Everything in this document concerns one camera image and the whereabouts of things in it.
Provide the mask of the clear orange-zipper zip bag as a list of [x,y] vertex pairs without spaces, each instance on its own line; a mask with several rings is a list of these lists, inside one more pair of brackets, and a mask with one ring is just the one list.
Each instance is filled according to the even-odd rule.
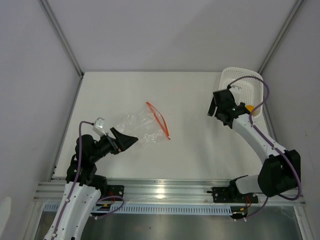
[[116,116],[112,126],[124,135],[138,138],[136,145],[139,147],[171,139],[165,118],[148,101],[138,110]]

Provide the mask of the yellow green mango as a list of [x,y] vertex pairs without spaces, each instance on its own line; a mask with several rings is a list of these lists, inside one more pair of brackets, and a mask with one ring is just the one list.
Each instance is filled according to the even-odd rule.
[[245,107],[249,110],[250,113],[252,113],[255,109],[253,105],[246,105]]

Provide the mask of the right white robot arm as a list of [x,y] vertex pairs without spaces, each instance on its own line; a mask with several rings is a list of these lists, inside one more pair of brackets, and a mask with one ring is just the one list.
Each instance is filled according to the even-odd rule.
[[266,197],[284,197],[284,192],[297,189],[297,200],[302,194],[301,157],[296,150],[287,150],[265,135],[254,123],[252,112],[245,103],[236,104],[229,89],[213,93],[208,116],[215,117],[224,126],[238,133],[253,149],[262,162],[257,175],[247,175],[234,179],[234,186],[228,189],[228,196],[239,202],[248,193],[262,193]]

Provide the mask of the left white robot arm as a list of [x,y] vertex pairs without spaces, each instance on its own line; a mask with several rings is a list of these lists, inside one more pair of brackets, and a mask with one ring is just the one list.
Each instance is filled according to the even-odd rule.
[[122,134],[114,127],[110,131],[112,136],[102,133],[99,140],[90,134],[79,135],[75,154],[67,169],[60,205],[44,239],[79,240],[99,201],[124,200],[122,195],[110,195],[107,178],[96,174],[96,162],[108,154],[117,155],[126,151],[139,139]]

